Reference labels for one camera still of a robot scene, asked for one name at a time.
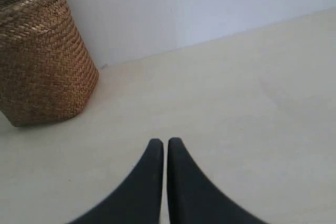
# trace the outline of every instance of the floor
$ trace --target floor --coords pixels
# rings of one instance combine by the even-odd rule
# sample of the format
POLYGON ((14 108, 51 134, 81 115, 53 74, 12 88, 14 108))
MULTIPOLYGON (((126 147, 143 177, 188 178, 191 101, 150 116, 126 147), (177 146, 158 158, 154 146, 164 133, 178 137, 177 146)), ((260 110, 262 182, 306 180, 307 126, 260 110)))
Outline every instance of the floor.
POLYGON ((0 115, 0 220, 69 222, 122 182, 150 138, 179 136, 261 219, 334 224, 335 55, 331 9, 103 69, 66 122, 18 129, 0 115))

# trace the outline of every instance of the brown basket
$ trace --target brown basket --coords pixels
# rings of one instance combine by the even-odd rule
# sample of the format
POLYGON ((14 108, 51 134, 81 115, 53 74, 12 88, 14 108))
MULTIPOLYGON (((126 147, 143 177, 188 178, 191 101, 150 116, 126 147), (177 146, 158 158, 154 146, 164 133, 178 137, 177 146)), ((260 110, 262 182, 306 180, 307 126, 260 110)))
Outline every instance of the brown basket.
POLYGON ((0 110, 12 125, 76 116, 98 75, 66 0, 0 0, 0 110))

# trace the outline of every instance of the black plastic part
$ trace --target black plastic part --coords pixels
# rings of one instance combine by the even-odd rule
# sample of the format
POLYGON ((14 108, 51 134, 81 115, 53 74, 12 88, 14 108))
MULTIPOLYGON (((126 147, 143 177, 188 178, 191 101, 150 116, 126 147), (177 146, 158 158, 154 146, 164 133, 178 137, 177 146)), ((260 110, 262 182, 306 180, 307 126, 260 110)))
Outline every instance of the black plastic part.
POLYGON ((218 190, 180 138, 168 144, 167 196, 171 224, 266 224, 218 190))
POLYGON ((150 140, 138 164, 122 184, 71 224, 158 224, 163 155, 162 142, 150 140))

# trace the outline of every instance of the woven basket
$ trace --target woven basket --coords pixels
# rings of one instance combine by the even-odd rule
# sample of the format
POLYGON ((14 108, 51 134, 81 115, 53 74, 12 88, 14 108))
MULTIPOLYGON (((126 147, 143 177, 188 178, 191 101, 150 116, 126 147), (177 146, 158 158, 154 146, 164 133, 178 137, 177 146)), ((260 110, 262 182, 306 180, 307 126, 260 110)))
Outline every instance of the woven basket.
POLYGON ((66 0, 0 0, 0 110, 12 125, 76 116, 98 75, 66 0))

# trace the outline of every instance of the wall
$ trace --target wall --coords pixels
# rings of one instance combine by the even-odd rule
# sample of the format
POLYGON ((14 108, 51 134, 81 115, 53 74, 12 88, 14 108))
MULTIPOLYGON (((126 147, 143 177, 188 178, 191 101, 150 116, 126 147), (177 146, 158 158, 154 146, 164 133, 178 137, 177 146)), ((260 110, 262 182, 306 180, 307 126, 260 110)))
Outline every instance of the wall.
POLYGON ((336 6, 336 0, 68 0, 98 67, 336 6))

